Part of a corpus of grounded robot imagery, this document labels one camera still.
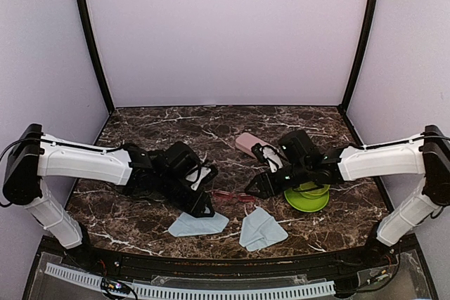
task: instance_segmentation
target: cloth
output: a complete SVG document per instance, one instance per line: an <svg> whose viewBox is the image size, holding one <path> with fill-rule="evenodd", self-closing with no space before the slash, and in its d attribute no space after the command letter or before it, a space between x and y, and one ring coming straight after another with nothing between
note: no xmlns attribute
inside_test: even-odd
<svg viewBox="0 0 450 300"><path fill-rule="evenodd" d="M183 212L169 227L169 233L174 237L189 235L213 235L224 230L229 219L217 212L211 218L195 218Z"/></svg>
<svg viewBox="0 0 450 300"><path fill-rule="evenodd" d="M288 233L276 222L275 218L258 207L244 218L239 244L252 252L282 242L287 237Z"/></svg>

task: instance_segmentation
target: white wall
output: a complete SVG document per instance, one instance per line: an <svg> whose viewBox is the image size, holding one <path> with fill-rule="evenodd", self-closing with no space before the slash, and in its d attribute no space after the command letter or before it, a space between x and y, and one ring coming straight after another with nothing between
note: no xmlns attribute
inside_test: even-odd
<svg viewBox="0 0 450 300"><path fill-rule="evenodd" d="M0 150L32 122L61 138L92 142L107 112L76 0L0 0L0 36ZM4 168L2 161L0 183ZM72 180L49 185L64 202ZM20 207L0 209L0 299L21 299L42 233Z"/></svg>
<svg viewBox="0 0 450 300"><path fill-rule="evenodd" d="M450 0L378 0L349 116L367 143L436 124L450 136ZM385 178L395 205L418 178ZM416 230L441 299L450 294L450 212Z"/></svg>
<svg viewBox="0 0 450 300"><path fill-rule="evenodd" d="M366 0L88 0L116 106L342 100Z"/></svg>

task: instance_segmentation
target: black pole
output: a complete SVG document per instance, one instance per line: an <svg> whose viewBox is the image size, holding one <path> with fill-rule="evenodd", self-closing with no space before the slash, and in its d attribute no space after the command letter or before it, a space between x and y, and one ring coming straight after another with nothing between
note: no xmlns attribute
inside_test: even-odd
<svg viewBox="0 0 450 300"><path fill-rule="evenodd" d="M98 55L96 41L94 39L94 32L92 30L91 20L89 18L89 12L87 9L86 0L77 0L79 17L82 21L82 26L84 30L84 38L86 39L87 48L89 50L89 55L91 56L92 65L94 67L94 72L96 73L96 78L98 85L100 86L101 95L105 101L106 108L109 113L114 111L114 103L111 98L111 93L106 82L105 73L101 66L100 57Z"/></svg>
<svg viewBox="0 0 450 300"><path fill-rule="evenodd" d="M361 28L361 35L359 36L358 47L353 61L352 71L350 72L347 88L345 89L344 98L340 105L341 109L346 112L349 109L350 101L352 100L354 88L358 81L359 72L366 52L369 34L371 33L373 14L375 13L375 5L377 0L367 0L366 12L364 13L363 26Z"/></svg>

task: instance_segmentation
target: marble tabletop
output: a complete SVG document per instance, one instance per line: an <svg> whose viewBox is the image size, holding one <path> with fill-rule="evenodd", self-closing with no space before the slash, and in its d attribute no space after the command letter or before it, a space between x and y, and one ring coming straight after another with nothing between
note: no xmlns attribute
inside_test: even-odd
<svg viewBox="0 0 450 300"><path fill-rule="evenodd" d="M252 177L267 167L237 150L235 139L250 132L276 145L295 129L306 130L322 150L352 141L335 107L144 107L116 110L97 145L113 147L129 141L147 150L164 150L183 141L219 169L206 191L243 192ZM178 209L157 193L125 197L118 190L108 183L79 180L67 210L87 227L96 247L152 256L260 259L331 252L363 245L373 224L387 215L376 184L365 178L332 185L328 206L311 214L293 209L282 195L254 203L212 198L214 209L230 219L224 231L175 238L167 229L181 214ZM256 206L274 216L289 237L248 252L238 243L240 227Z"/></svg>

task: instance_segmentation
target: white perforated rail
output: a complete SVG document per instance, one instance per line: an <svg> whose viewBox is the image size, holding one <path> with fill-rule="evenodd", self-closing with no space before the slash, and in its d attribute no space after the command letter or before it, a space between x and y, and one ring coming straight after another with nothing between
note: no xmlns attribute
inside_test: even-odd
<svg viewBox="0 0 450 300"><path fill-rule="evenodd" d="M80 272L71 268L47 263L45 274L71 282L72 284L100 291L101 277ZM297 300L313 299L320 296L334 295L334 282L320 282L272 289L255 290L203 290L157 287L138 282L127 283L138 294L139 299L168 300Z"/></svg>

